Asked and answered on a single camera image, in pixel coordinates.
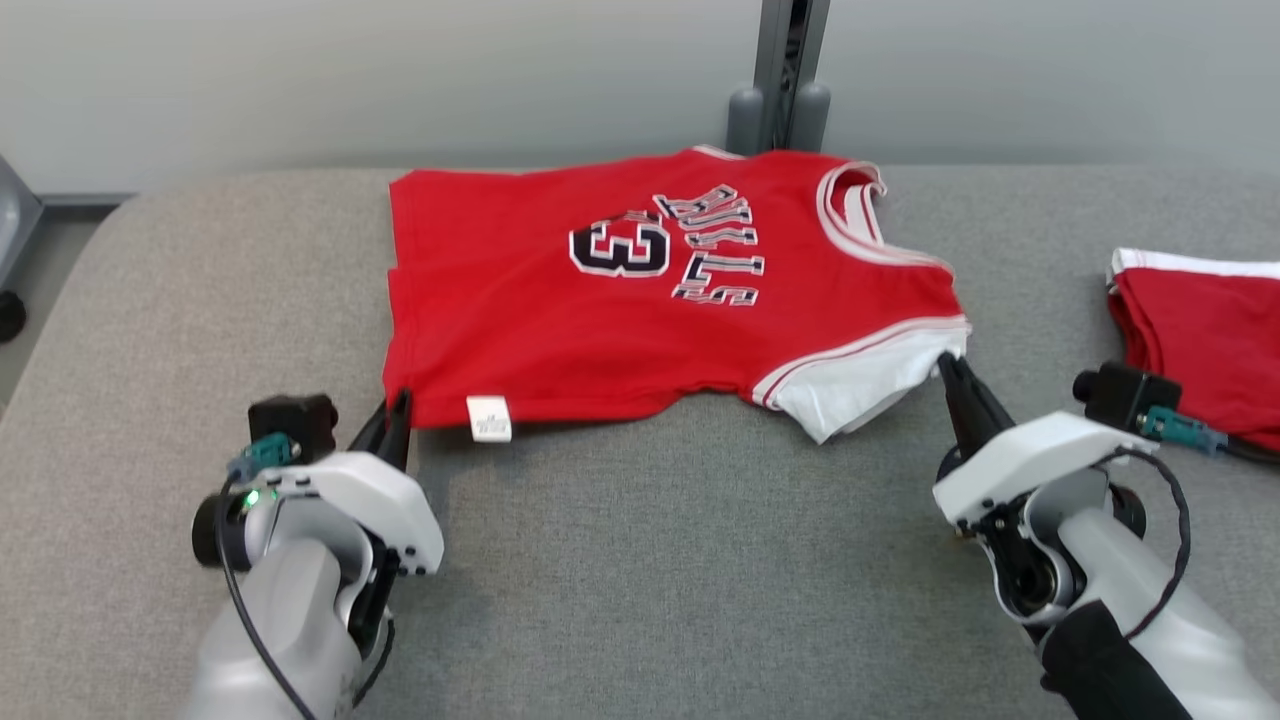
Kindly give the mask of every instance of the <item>gray fabric surface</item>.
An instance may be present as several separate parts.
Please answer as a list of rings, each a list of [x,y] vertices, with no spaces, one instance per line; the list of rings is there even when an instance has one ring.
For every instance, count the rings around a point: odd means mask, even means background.
[[[225,601],[191,515],[266,395],[324,391],[340,439],[376,404],[394,172],[301,172],[131,201],[76,268],[0,421],[0,707],[164,717]],[[1020,419],[1121,352],[1114,247],[1276,252],[1280,182],[1135,168],[888,168],[891,242],[950,260],[972,359]],[[698,396],[658,418],[422,434],[443,574],[402,583],[360,717],[1068,717],[929,486],[937,383],[817,447]],[[1190,582],[1280,691],[1280,474],[1169,448]],[[1172,559],[1164,487],[1120,473]]]

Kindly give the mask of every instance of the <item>clothing label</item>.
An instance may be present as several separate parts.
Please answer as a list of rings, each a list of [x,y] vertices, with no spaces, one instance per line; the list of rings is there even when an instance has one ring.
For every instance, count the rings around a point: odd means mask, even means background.
[[[511,442],[511,413],[506,397],[467,397],[467,414],[471,415],[471,438],[476,442]]]

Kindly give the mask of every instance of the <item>gray floor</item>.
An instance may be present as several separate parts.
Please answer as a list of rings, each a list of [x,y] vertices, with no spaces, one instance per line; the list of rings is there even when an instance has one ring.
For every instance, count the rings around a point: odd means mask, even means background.
[[[5,284],[5,290],[17,292],[27,305],[28,319],[22,334],[0,345],[0,411],[18,387],[18,378],[76,259],[110,211],[110,208],[50,208],[36,225],[27,250]]]

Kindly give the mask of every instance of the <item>white wall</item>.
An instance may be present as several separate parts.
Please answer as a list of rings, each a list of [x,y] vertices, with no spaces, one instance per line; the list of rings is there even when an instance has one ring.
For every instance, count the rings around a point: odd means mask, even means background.
[[[316,165],[535,167],[724,140],[741,0],[0,0],[37,193]]]
[[[824,150],[1280,170],[1275,0],[831,0]]]

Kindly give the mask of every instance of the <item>number 3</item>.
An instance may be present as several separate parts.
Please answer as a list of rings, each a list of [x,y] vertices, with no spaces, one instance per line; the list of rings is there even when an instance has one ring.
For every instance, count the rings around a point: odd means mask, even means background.
[[[635,236],[609,233],[609,220],[571,232],[568,254],[584,273],[611,278],[653,278],[667,272],[671,234],[660,225],[623,223],[635,227]]]

